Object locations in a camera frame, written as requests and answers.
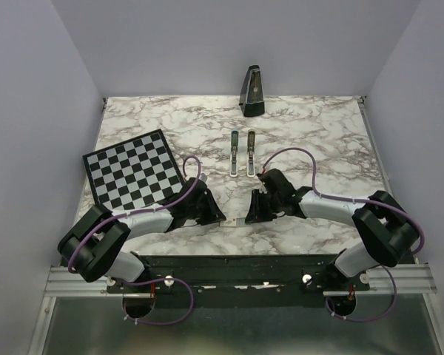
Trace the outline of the light blue stapler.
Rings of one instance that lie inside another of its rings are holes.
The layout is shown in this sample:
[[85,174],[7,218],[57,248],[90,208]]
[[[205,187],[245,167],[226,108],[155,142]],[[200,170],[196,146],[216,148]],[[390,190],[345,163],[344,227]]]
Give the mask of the light blue stapler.
[[230,135],[230,167],[229,176],[236,178],[238,176],[238,143],[239,131],[233,129]]

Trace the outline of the white staple box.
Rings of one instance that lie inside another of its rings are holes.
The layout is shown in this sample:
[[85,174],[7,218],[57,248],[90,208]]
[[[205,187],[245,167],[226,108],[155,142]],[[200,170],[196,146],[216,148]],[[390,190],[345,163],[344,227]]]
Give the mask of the white staple box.
[[221,221],[220,222],[220,226],[221,227],[235,228],[235,227],[238,226],[238,219],[237,218],[230,218],[228,220]]

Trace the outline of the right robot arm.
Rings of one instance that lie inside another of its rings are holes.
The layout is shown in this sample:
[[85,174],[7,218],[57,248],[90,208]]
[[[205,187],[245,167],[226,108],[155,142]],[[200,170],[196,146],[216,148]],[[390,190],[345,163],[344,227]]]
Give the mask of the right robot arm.
[[258,178],[264,190],[252,190],[246,224],[270,222],[281,213],[356,228],[361,241],[341,251],[320,273],[318,280],[324,289],[343,289],[369,268],[395,267],[420,239],[419,228],[388,192],[378,190],[360,199],[329,198],[312,187],[296,189],[278,169]]

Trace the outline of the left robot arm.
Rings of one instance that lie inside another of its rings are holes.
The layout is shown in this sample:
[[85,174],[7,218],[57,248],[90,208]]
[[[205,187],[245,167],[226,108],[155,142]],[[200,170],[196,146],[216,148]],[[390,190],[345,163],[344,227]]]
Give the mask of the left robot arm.
[[149,274],[135,253],[121,250],[124,243],[179,229],[188,220],[199,226],[226,220],[206,183],[194,177],[179,193],[143,209],[110,210],[95,204],[60,240],[57,250],[86,282],[111,277],[140,292],[149,285]]

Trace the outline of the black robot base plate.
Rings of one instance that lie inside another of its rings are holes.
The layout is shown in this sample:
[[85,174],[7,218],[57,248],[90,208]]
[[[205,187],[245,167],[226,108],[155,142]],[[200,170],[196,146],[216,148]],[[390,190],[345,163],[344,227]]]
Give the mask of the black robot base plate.
[[321,308],[327,296],[339,314],[350,314],[355,297],[370,290],[367,269],[344,277],[333,254],[252,256],[143,256],[132,281],[120,271],[107,293],[120,296],[133,314],[152,309]]

